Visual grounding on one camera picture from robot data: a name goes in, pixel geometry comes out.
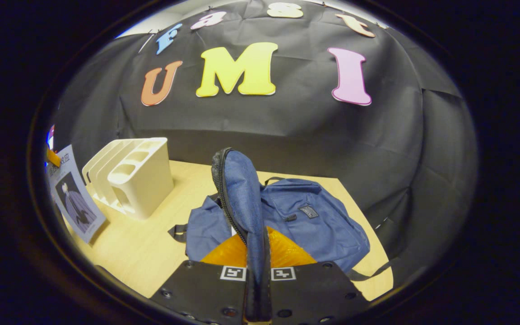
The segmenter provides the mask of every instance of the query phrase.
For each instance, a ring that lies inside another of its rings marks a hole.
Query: pink letter i
[[[337,101],[367,106],[372,99],[365,91],[365,79],[362,75],[362,63],[366,58],[353,51],[328,48],[328,52],[336,57],[338,67],[338,87],[332,91]]]

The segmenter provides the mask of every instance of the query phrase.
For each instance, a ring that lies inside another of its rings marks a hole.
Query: letter m
[[[198,97],[210,97],[218,94],[215,77],[225,93],[229,94],[244,74],[244,81],[238,86],[243,95],[272,95],[276,86],[270,82],[270,61],[272,52],[278,49],[274,43],[253,43],[246,47],[240,57],[234,61],[225,47],[215,47],[204,51],[204,74],[202,85],[196,90]]]

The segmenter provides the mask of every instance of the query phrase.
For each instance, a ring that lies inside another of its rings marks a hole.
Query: cutout letter
[[[167,46],[169,46],[174,41],[172,38],[178,35],[178,31],[176,29],[178,29],[179,27],[182,27],[182,24],[175,25],[165,34],[161,35],[159,39],[157,39],[158,51],[155,53],[155,55],[160,54],[163,50],[166,49]]]
[[[332,97],[337,101],[367,106],[372,99],[365,90],[365,80],[362,75],[362,63],[366,58],[353,51],[328,48],[328,52],[336,57],[338,67],[338,87],[332,91]]]
[[[204,26],[216,25],[220,21],[222,21],[222,17],[226,14],[226,12],[215,12],[213,14],[209,14],[208,16],[204,16],[200,18],[200,21],[192,25],[190,29],[199,29]]]
[[[274,2],[268,5],[268,15],[272,17],[298,18],[304,14],[300,9],[301,6],[295,4],[287,4],[286,2]]]
[[[157,94],[153,93],[153,84],[162,68],[155,68],[146,74],[146,82],[144,82],[144,88],[142,89],[142,104],[146,106],[157,105],[166,99],[170,93],[170,88],[172,88],[176,70],[180,65],[182,65],[182,61],[172,62],[166,66],[166,77],[163,80],[162,89]]]
[[[364,27],[368,27],[365,23],[361,23],[360,21],[357,21],[357,19],[355,19],[354,17],[347,16],[345,14],[337,14],[336,17],[342,18],[342,20],[344,20],[344,24],[346,24],[353,31],[356,31],[359,34],[362,34],[362,35],[365,35],[368,37],[376,36],[372,32],[364,29]]]
[[[225,47],[216,47],[204,51],[202,58],[204,74],[202,85],[196,90],[198,97],[210,97],[218,94],[218,87],[214,84],[215,77],[225,93],[234,89],[238,79],[244,74],[244,81],[238,86],[243,95],[272,95],[276,86],[270,82],[270,61],[272,52],[278,49],[274,43],[253,43],[246,47],[237,61],[234,61]]]

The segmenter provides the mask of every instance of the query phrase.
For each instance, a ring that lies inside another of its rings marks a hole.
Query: white desk organizer
[[[174,187],[167,138],[113,140],[81,172],[93,198],[139,219],[149,218]]]
[[[125,214],[149,218],[174,187],[167,138],[143,140],[114,167],[107,181]]]

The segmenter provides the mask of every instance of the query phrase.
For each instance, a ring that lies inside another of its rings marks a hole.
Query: poster
[[[89,243],[99,226],[105,222],[106,217],[85,189],[74,159],[72,146],[67,146],[57,155],[61,158],[60,167],[53,164],[47,165],[52,197],[74,232],[85,243]]]

